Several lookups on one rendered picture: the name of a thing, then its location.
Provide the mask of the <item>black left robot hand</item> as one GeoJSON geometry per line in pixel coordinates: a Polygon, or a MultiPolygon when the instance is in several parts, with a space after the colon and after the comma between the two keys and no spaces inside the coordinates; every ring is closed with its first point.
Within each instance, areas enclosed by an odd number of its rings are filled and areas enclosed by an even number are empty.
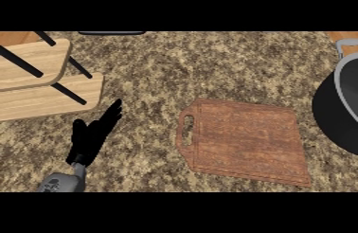
{"type": "Polygon", "coordinates": [[[102,117],[90,124],[76,118],[72,122],[70,149],[65,159],[67,165],[88,166],[99,154],[106,137],[121,119],[121,99],[116,99],[102,117]]]}

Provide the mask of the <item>brown wooden cutting board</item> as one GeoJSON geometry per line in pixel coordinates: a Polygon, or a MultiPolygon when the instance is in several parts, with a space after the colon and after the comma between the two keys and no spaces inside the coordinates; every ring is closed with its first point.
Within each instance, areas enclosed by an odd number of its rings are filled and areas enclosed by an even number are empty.
{"type": "Polygon", "coordinates": [[[175,140],[192,171],[310,185],[292,109],[196,99],[178,116],[192,117],[192,143],[175,140]]]}

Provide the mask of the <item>black pot with grey rim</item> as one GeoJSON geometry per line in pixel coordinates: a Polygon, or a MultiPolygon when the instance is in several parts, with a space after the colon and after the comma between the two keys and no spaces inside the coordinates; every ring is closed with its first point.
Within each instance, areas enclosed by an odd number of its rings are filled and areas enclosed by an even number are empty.
{"type": "Polygon", "coordinates": [[[340,60],[313,95],[312,113],[328,139],[358,155],[358,52],[346,55],[344,45],[358,46],[358,38],[335,42],[340,60]]]}

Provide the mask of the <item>pale wooden tiered shelf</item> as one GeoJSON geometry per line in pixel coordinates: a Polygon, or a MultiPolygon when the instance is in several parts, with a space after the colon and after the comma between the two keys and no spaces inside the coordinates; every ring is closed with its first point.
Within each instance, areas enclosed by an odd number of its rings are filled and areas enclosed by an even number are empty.
{"type": "Polygon", "coordinates": [[[42,32],[0,31],[0,121],[90,110],[103,75],[69,57],[70,41],[42,32]]]}

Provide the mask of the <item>dark flat appliance edge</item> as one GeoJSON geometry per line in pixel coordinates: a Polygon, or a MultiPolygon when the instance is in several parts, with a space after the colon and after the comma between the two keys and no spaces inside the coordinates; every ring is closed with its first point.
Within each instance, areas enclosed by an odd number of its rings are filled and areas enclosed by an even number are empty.
{"type": "Polygon", "coordinates": [[[97,35],[97,36],[124,36],[124,35],[141,35],[144,31],[78,31],[81,35],[97,35]]]}

